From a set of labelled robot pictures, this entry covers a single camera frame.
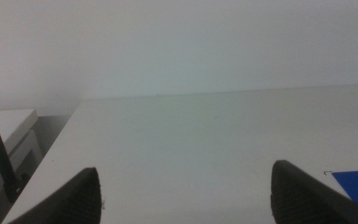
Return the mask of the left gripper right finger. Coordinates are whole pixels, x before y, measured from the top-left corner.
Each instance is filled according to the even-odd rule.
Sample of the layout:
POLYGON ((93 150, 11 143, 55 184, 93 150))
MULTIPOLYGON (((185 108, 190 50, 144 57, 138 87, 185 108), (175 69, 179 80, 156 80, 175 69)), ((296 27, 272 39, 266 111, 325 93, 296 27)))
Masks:
POLYGON ((273 164, 270 208, 276 223, 357 223, 358 203, 286 160, 273 164))

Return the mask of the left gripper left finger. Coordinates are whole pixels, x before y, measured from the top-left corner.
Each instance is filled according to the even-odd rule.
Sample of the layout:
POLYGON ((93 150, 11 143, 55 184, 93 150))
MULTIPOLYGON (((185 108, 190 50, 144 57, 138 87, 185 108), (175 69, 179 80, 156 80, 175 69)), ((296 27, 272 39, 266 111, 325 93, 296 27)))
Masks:
POLYGON ((101 210, 99 175, 96 168, 88 167, 12 223, 99 224, 101 210))

